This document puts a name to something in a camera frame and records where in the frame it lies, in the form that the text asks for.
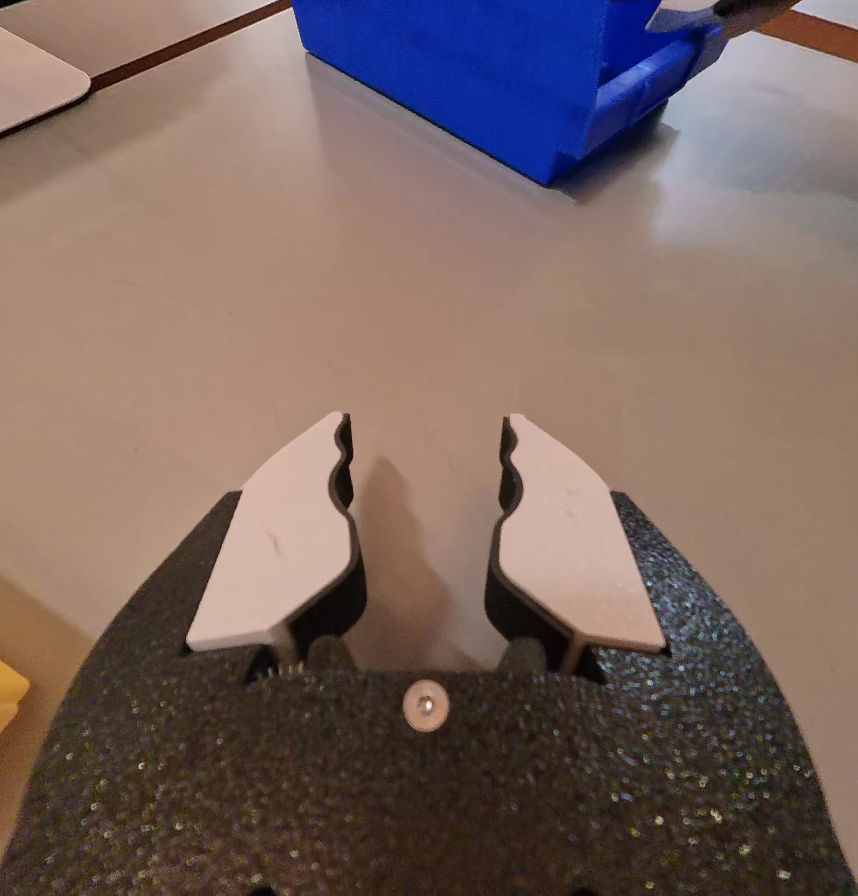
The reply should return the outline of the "white rounded flat plate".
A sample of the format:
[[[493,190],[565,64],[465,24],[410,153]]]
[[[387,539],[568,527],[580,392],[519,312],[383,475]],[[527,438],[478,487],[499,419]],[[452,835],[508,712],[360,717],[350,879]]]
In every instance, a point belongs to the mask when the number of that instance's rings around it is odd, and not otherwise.
[[[90,91],[87,73],[0,27],[0,137]]]

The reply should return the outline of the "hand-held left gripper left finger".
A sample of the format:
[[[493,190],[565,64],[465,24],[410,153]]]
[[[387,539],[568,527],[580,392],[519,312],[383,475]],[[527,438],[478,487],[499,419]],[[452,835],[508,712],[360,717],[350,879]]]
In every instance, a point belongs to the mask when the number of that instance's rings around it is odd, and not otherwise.
[[[304,658],[366,609],[350,506],[351,419],[332,411],[243,486],[186,635],[193,652],[268,646]]]

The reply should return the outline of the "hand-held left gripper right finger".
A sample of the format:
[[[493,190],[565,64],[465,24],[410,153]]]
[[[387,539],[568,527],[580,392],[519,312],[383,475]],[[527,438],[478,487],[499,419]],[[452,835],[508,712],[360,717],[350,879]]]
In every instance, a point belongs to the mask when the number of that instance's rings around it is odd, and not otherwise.
[[[599,674],[594,648],[658,656],[667,637],[609,487],[519,413],[502,421],[501,510],[485,612],[511,666]]]

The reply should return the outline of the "blue plastic bin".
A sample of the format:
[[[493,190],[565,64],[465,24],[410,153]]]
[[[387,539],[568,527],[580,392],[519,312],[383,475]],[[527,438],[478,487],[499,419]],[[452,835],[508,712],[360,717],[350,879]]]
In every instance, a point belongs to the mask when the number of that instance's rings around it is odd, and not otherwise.
[[[726,47],[660,2],[299,1],[306,52],[541,185],[650,122]]]

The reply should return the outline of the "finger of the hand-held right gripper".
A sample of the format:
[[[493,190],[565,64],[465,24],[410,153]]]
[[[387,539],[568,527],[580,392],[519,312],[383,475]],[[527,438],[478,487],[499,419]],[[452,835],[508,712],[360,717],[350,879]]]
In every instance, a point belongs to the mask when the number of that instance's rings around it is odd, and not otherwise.
[[[668,33],[692,28],[720,28],[723,37],[738,37],[790,11],[797,1],[663,1],[645,29]]]

